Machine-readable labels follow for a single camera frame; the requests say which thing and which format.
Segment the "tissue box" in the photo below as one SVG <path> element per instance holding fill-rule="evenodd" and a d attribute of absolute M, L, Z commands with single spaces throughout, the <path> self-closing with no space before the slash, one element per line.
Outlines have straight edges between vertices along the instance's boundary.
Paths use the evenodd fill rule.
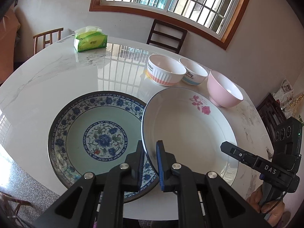
<path fill-rule="evenodd" d="M 74 47 L 77 52 L 107 47 L 108 36 L 95 26 L 87 26 L 75 31 Z"/>

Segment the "blue floral pattern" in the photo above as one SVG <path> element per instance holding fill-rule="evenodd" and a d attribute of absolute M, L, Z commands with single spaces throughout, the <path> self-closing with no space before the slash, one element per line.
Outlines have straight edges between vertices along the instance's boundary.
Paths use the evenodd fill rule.
<path fill-rule="evenodd" d="M 55 173 L 61 180 L 61 182 L 66 186 L 72 186 L 80 177 L 81 174 L 75 170 L 72 166 L 66 152 L 66 138 L 69 128 L 77 117 L 89 109 L 99 106 L 113 106 L 121 108 L 130 112 L 132 115 L 136 116 L 139 120 L 142 119 L 144 106 L 135 100 L 128 98 L 123 95 L 115 93 L 93 93 L 92 95 L 86 95 L 84 98 L 77 99 L 69 107 L 65 108 L 61 116 L 56 119 L 56 124 L 52 126 L 52 131 L 50 131 L 50 142 L 49 142 L 49 156 L 52 162 Z M 123 129 L 117 124 L 111 124 L 108 121 L 109 127 L 105 132 L 95 134 L 95 130 L 98 131 L 98 126 L 103 125 L 91 125 L 94 130 L 93 134 L 89 134 L 92 130 L 88 130 L 85 137 L 85 142 L 91 138 L 91 142 L 98 146 L 100 154 L 94 154 L 96 157 L 110 159 L 118 156 L 120 153 L 123 154 L 123 148 L 127 142 L 127 136 L 122 131 Z M 112 146 L 113 142 L 119 141 L 119 146 Z M 90 153 L 93 153 L 96 148 L 88 148 Z M 146 156 L 145 165 L 143 169 L 142 186 L 140 191 L 146 189 L 151 183 L 156 179 L 156 174 L 151 168 Z M 125 198 L 129 198 L 138 194 L 137 192 L 125 192 Z"/>
<path fill-rule="evenodd" d="M 126 150 L 128 139 L 121 126 L 110 121 L 95 122 L 83 135 L 86 152 L 99 161 L 119 158 Z"/>

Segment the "wooden chair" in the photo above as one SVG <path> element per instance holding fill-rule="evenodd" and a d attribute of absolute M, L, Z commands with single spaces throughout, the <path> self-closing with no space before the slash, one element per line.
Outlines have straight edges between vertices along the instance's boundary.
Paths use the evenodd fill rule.
<path fill-rule="evenodd" d="M 34 55 L 37 54 L 37 45 L 38 45 L 39 37 L 43 36 L 42 49 L 44 49 L 46 44 L 50 44 L 50 45 L 53 44 L 53 33 L 58 32 L 58 40 L 61 39 L 61 31 L 63 31 L 63 28 L 54 29 L 54 30 L 39 33 L 39 34 L 33 36 L 33 39 L 35 39 Z M 50 40 L 45 41 L 45 36 L 48 34 L 50 35 Z"/>
<path fill-rule="evenodd" d="M 162 25 L 162 26 L 166 26 L 166 27 L 169 27 L 169 28 L 172 28 L 174 30 L 182 32 L 181 38 L 179 39 L 179 38 L 177 38 L 175 36 L 172 36 L 172 35 L 169 35 L 169 34 L 166 34 L 166 33 L 163 33 L 163 32 L 156 31 L 155 30 L 156 24 L 159 24 L 159 25 Z M 180 49 L 181 49 L 181 47 L 183 45 L 183 42 L 184 42 L 184 40 L 186 38 L 187 33 L 188 33 L 188 31 L 185 30 L 185 29 L 183 29 L 183 28 L 171 25 L 169 23 L 166 23 L 166 22 L 163 22 L 163 21 L 160 21 L 160 20 L 154 20 L 153 25 L 151 27 L 151 31 L 150 31 L 149 37 L 148 37 L 148 40 L 147 40 L 147 44 L 151 43 L 151 44 L 159 45 L 159 46 L 162 46 L 164 48 L 173 50 L 174 53 L 176 53 L 176 54 L 179 54 L 179 51 L 180 51 Z M 157 41 L 154 41 L 154 40 L 151 40 L 153 34 L 158 34 L 158 35 L 163 36 L 165 38 L 169 38 L 169 39 L 173 39 L 173 40 L 177 41 L 178 42 L 177 48 L 175 48 L 173 46 L 170 46 L 170 45 L 166 45 L 166 44 L 157 42 Z"/>
<path fill-rule="evenodd" d="M 9 202 L 17 203 L 17 206 L 15 207 L 15 209 L 12 209 Z M 17 227 L 20 227 L 20 226 L 24 227 L 24 223 L 26 223 L 26 222 L 18 216 L 19 209 L 22 205 L 32 206 L 32 204 L 28 201 L 15 199 L 11 195 L 0 191 L 0 209 L 2 209 L 1 211 L 4 212 L 3 214 L 7 217 L 7 220 L 5 221 L 6 223 L 8 222 L 11 224 L 16 224 L 16 225 L 18 225 Z"/>

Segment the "wooden window frame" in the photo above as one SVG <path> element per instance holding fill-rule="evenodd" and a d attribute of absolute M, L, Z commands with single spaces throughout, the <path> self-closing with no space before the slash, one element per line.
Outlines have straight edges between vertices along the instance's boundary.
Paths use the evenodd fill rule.
<path fill-rule="evenodd" d="M 219 47 L 226 50 L 231 42 L 249 3 L 249 0 L 239 0 L 235 8 L 235 11 L 228 23 L 228 26 L 221 37 L 217 39 L 211 34 L 191 25 L 184 21 L 178 20 L 176 18 L 170 17 L 168 15 L 160 14 L 150 10 L 144 10 L 140 8 L 126 7 L 126 6 L 109 6 L 109 5 L 100 5 L 101 0 L 91 0 L 89 11 L 103 11 L 103 12 L 119 12 L 119 13 L 130 13 L 141 15 L 145 17 L 150 17 L 153 19 L 161 20 L 175 26 L 184 28 L 190 32 L 196 33 L 197 35 L 202 36 L 203 38 L 211 41 L 212 43 L 218 45 Z"/>

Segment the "plate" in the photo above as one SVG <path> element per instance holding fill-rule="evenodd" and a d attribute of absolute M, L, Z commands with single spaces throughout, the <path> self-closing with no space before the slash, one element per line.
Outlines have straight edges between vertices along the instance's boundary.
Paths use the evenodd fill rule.
<path fill-rule="evenodd" d="M 156 173 L 156 142 L 162 140 L 177 162 L 202 174 L 215 171 L 232 185 L 238 161 L 221 152 L 220 146 L 224 141 L 237 145 L 237 141 L 224 115 L 204 96 L 181 87 L 160 91 L 145 107 L 141 133 Z"/>
<path fill-rule="evenodd" d="M 84 173 L 108 172 L 135 152 L 141 139 L 145 103 L 125 93 L 98 91 L 67 104 L 56 116 L 49 133 L 52 167 L 69 188 Z M 158 183 L 147 157 L 139 192 L 125 192 L 125 203 L 153 189 Z"/>

